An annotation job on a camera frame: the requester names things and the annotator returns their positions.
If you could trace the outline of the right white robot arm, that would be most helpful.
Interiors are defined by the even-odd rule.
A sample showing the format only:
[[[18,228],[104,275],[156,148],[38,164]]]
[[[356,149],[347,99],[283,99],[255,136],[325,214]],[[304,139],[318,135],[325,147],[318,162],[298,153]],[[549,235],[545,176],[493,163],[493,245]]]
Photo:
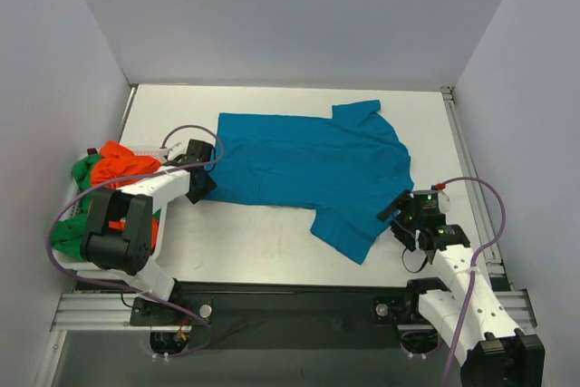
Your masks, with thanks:
[[[464,386],[539,386],[546,351],[498,299],[475,260],[469,239],[440,210],[439,186],[405,189],[378,214],[410,251],[420,250],[437,273],[438,285],[401,300],[413,322],[424,319],[449,347]]]

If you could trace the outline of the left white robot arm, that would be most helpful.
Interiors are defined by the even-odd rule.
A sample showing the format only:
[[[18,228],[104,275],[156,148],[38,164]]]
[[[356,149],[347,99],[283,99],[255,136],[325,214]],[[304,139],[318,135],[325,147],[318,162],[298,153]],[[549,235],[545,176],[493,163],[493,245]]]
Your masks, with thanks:
[[[195,204],[214,190],[217,184],[205,167],[215,157],[212,144],[190,140],[148,177],[94,193],[82,236],[82,259],[154,296],[150,312],[161,324],[175,324],[183,303],[172,295],[177,281],[152,258],[154,214],[176,198]]]

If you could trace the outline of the teal blue t shirt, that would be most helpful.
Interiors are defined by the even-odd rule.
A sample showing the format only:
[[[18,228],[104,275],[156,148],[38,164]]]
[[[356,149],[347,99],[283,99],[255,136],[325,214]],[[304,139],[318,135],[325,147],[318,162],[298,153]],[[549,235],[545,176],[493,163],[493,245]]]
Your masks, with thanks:
[[[378,213],[413,187],[411,155],[380,110],[374,100],[329,118],[221,113],[209,199],[311,209],[312,234],[362,264],[388,227]]]

